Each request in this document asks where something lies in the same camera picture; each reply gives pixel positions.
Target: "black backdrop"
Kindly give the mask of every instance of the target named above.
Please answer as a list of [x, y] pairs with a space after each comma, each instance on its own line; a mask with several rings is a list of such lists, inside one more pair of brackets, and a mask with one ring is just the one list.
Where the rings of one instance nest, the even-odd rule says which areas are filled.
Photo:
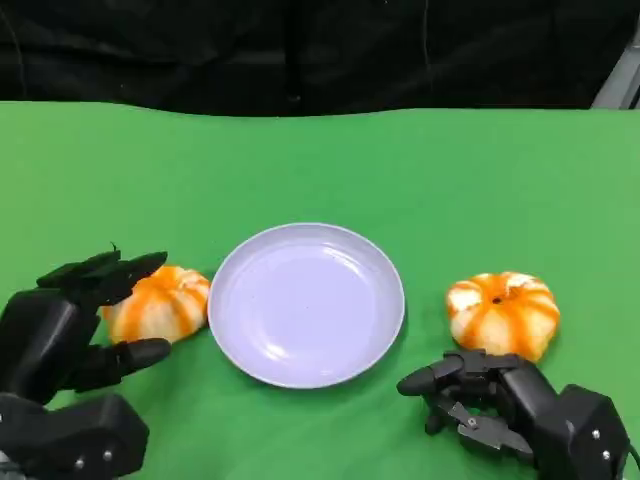
[[0, 6], [0, 99], [222, 115], [588, 108], [640, 13], [640, 0]]

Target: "orange and white pumpkin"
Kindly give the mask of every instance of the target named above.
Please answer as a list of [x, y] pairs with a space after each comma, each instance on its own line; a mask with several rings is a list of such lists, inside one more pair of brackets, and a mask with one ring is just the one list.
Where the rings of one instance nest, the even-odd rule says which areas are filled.
[[207, 319], [209, 280], [195, 270], [162, 266], [133, 287], [129, 298], [103, 307], [113, 343], [146, 338], [177, 342]]
[[451, 334], [464, 348], [517, 353], [533, 362], [556, 333], [560, 311], [549, 288], [522, 273], [483, 273], [447, 292]]

